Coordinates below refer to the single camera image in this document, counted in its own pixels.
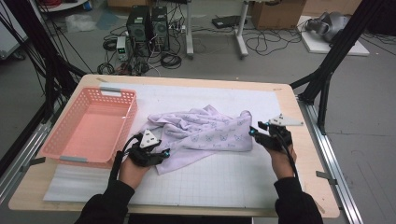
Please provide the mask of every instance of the patterned fabric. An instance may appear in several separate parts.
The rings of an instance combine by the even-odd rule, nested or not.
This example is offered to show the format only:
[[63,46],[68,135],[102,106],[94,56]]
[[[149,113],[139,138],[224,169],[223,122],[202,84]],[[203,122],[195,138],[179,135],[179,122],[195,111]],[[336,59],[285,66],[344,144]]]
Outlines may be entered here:
[[220,114],[213,106],[148,116],[143,126],[153,130],[163,127],[162,143],[157,152],[170,148],[170,158],[157,165],[160,175],[174,171],[217,151],[249,151],[252,138],[248,135],[251,115],[242,111],[238,118]]

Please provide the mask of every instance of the computer tower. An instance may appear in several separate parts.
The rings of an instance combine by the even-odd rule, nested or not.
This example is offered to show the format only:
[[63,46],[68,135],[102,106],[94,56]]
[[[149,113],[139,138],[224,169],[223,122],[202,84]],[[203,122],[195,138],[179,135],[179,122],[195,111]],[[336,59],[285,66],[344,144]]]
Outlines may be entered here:
[[132,6],[128,21],[126,22],[131,46],[135,56],[150,56],[154,43],[151,43],[152,24],[148,6]]
[[158,51],[169,50],[169,32],[166,7],[154,7],[151,12],[153,33],[155,36],[155,49]]

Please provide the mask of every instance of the desk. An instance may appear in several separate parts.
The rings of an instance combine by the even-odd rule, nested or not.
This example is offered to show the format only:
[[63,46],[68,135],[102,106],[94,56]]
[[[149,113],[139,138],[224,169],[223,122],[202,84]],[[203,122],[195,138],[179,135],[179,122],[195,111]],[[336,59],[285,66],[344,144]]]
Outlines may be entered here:
[[[304,120],[300,108],[295,100],[294,93],[289,85],[268,84],[234,81],[216,81],[200,79],[176,79],[160,77],[113,77],[87,75],[79,83],[71,99],[77,97],[85,86],[99,86],[101,82],[136,83],[164,86],[188,86],[223,88],[232,90],[273,91],[276,94],[280,108],[288,116]],[[309,131],[304,127],[289,127],[293,134],[295,150],[299,156],[297,166],[304,177],[305,191],[311,194],[318,204],[323,217],[338,217],[338,205],[326,179],[316,177],[316,171],[323,172],[318,154],[311,140]],[[13,210],[35,211],[80,211],[85,203],[50,203],[42,199],[53,177],[56,163],[47,160],[45,163],[34,165],[27,171],[22,182],[12,196],[8,206]],[[275,217],[274,209],[239,209],[239,208],[213,208],[213,207],[183,207],[159,205],[130,205],[129,211],[142,214],[180,214],[180,215],[206,215],[206,216],[244,216],[244,217]]]
[[[272,0],[257,0],[255,2],[270,2],[270,1]],[[251,1],[243,1],[242,3],[239,26],[238,29],[235,30],[236,41],[238,42],[239,49],[241,50],[241,59],[248,56],[248,50],[245,45],[244,38],[242,37],[242,32],[244,31],[245,18],[247,17],[247,13],[248,13],[248,2]],[[187,50],[187,56],[192,58],[194,54],[194,48],[192,46],[191,0],[187,0],[186,50]]]

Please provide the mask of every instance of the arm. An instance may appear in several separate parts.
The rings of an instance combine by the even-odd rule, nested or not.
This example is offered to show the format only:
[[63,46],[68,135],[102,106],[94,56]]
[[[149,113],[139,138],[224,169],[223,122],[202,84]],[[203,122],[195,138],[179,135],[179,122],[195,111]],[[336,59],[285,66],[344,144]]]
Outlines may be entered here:
[[[289,159],[284,151],[268,149],[278,181],[275,188],[279,199],[276,201],[276,212],[279,224],[317,224],[323,223],[314,199],[303,192],[299,180],[294,177]],[[293,145],[289,146],[294,160],[297,155]]]
[[104,194],[90,198],[76,224],[123,223],[134,189],[139,186],[148,170],[149,167],[136,166],[127,158],[121,165],[119,180],[110,181]]

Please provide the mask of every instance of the pink plastic basket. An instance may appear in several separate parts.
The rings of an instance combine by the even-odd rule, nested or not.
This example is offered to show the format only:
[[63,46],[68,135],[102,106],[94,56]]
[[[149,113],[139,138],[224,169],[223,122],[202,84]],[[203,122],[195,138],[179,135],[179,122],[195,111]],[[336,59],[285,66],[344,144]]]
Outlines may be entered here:
[[89,87],[70,103],[40,153],[59,163],[110,168],[134,121],[136,92]]

